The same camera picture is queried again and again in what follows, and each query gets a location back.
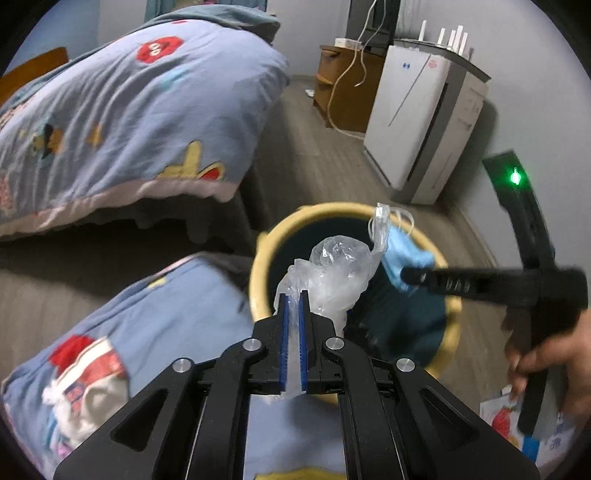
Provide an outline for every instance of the blue face mask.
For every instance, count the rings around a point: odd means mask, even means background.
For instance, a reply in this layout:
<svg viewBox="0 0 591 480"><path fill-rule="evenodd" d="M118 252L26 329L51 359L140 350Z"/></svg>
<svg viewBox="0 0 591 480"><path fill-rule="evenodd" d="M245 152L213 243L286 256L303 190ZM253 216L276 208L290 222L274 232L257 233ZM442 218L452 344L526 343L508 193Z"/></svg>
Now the blue face mask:
<svg viewBox="0 0 591 480"><path fill-rule="evenodd" d="M400 279L403 267L433 268L435 258L431 252L421 250L406 232L391 225L388 236L388 249L382 257L382 265L390 283L401 293L412 294L417 287L411 287Z"/></svg>

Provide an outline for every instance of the human hand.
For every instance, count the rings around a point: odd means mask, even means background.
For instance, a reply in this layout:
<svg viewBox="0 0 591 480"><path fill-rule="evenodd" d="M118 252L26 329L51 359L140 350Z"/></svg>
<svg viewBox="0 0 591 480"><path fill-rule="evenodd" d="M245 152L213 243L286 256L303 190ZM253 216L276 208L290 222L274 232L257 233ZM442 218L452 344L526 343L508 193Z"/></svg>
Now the human hand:
<svg viewBox="0 0 591 480"><path fill-rule="evenodd" d="M505 329L512 329L516 312L508 310ZM512 385L511 396L515 398L525 392L527 374L538 372L550 365L565 365L569 386L564 398L563 412L575 418L591 416L591 310L579 316L571 332L554 335L523 355L515 346L513 337L505 347L509 361L507 380Z"/></svg>

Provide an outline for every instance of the white appliance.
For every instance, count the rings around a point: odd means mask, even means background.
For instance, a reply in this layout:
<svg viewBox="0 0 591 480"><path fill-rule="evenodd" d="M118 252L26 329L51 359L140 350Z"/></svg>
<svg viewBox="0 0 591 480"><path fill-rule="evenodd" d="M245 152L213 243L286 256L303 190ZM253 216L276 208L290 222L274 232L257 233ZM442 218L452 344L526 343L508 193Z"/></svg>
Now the white appliance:
<svg viewBox="0 0 591 480"><path fill-rule="evenodd" d="M397 40L388 49L363 144L393 200L437 200L480 115L490 79L442 46Z"/></svg>

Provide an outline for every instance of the green led light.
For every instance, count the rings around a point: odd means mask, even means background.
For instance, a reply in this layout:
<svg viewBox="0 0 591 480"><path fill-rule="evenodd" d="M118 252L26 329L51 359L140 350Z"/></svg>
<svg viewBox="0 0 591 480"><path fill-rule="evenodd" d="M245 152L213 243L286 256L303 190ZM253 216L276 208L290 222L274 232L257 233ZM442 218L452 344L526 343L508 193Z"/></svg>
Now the green led light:
<svg viewBox="0 0 591 480"><path fill-rule="evenodd" d="M515 185L519 185L521 182L521 175L519 174L519 172L517 171L517 167L515 167L515 169L513 170L513 173L511 174L511 177L509 178L511 180L511 182L513 182Z"/></svg>

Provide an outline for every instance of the blue bedspread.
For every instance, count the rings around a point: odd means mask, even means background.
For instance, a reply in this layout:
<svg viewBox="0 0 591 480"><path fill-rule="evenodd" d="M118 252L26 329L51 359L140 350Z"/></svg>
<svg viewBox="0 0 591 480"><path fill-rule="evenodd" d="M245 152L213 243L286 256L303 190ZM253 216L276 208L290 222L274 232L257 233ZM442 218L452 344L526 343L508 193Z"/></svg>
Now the blue bedspread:
<svg viewBox="0 0 591 480"><path fill-rule="evenodd" d="M17 92L0 117L0 236L143 197L229 200L288 83L277 28L255 9L190 7Z"/></svg>
<svg viewBox="0 0 591 480"><path fill-rule="evenodd" d="M2 400L21 447L47 479L59 456L48 445L51 407L41 392L55 376L52 351L70 335L106 336L137 394L176 358L216 358L252 334L248 299L210 257L178 262L126 288L70 332L17 367L4 382ZM266 405L253 397L246 437L244 478L319 467L344 473L339 409L302 396Z"/></svg>

